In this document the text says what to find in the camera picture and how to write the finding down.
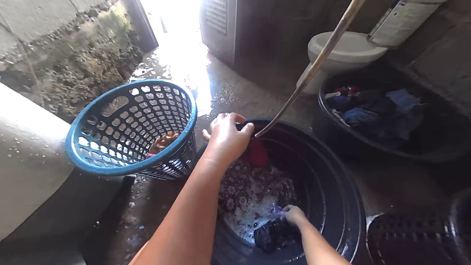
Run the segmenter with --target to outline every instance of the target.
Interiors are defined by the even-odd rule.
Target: basket rim
[[[191,102],[191,115],[190,115],[190,119],[187,125],[185,126],[185,129],[180,134],[180,136],[172,144],[170,144],[167,148],[165,148],[164,150],[162,150],[155,156],[145,159],[144,161],[131,164],[129,166],[101,167],[101,166],[92,165],[90,163],[83,161],[78,155],[77,148],[75,146],[75,143],[72,142],[72,139],[78,133],[77,128],[80,125],[80,121],[85,117],[85,114],[92,108],[92,106],[97,104],[101,99],[107,97],[108,95],[112,94],[116,90],[119,90],[123,87],[127,87],[130,85],[134,85],[134,84],[144,85],[145,83],[151,83],[151,82],[167,83],[172,86],[177,86],[181,88],[189,97],[190,102]],[[134,173],[138,174],[140,171],[146,168],[149,168],[150,166],[162,161],[164,157],[168,157],[169,155],[172,155],[175,151],[177,151],[185,143],[187,137],[191,133],[193,133],[192,130],[194,129],[195,124],[196,124],[196,117],[197,117],[197,107],[196,107],[195,99],[193,98],[191,91],[185,86],[180,86],[177,83],[170,80],[166,80],[166,79],[144,79],[144,80],[126,83],[118,87],[115,87],[108,92],[103,93],[102,95],[94,99],[92,102],[90,102],[78,114],[78,116],[72,122],[69,132],[67,133],[67,137],[65,138],[65,150],[68,157],[75,164],[76,167],[92,174],[104,175],[104,176],[119,176],[119,175],[127,175],[127,174],[134,174]]]

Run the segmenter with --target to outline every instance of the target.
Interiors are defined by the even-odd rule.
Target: blue laundry basket
[[[196,163],[196,113],[190,91],[171,81],[128,83],[83,109],[69,130],[66,151],[77,167],[92,174],[187,178]],[[156,137],[170,131],[180,136],[145,159]]]

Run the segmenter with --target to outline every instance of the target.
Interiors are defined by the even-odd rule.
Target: metal pipe
[[[345,33],[347,30],[347,27],[350,25],[352,22],[353,18],[356,16],[357,12],[360,10],[361,6],[365,0],[352,0],[350,3],[349,7],[343,14],[342,18],[340,19],[339,23],[335,27],[335,30],[333,31],[332,35],[330,36],[329,40],[325,44],[324,48],[322,51],[319,53],[317,59],[314,61],[314,64],[312,64],[311,68],[309,69],[308,73],[302,80],[301,84],[299,85],[298,88],[293,92],[291,97],[288,99],[288,101],[284,104],[283,108],[278,112],[278,114],[273,118],[273,120],[265,127],[263,130],[255,134],[255,137],[258,138],[262,136],[264,133],[266,133],[270,128],[272,128],[278,119],[283,115],[283,113],[287,110],[291,104],[293,104],[296,99],[299,97],[301,94],[301,91],[306,87],[306,85],[309,83],[311,78],[317,73],[317,71],[320,69],[320,66],[322,63],[327,59],[329,54],[332,52],[332,50],[335,48],[335,45],[339,42],[340,38],[342,35]]]

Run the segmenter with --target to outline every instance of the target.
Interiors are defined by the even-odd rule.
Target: forearm
[[[298,225],[308,265],[349,265],[309,222]]]
[[[210,263],[219,186],[227,166],[203,154],[135,264]]]

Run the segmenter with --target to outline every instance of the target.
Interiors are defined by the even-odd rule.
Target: toilet bowl
[[[309,41],[308,56],[311,62],[302,73],[296,83],[296,87],[299,87],[301,84],[331,34],[331,31],[320,33],[312,37]],[[316,94],[324,83],[324,80],[330,75],[337,75],[365,67],[381,57],[388,50],[387,48],[378,47],[370,43],[366,39],[367,36],[368,34],[364,33],[345,32],[303,92]]]

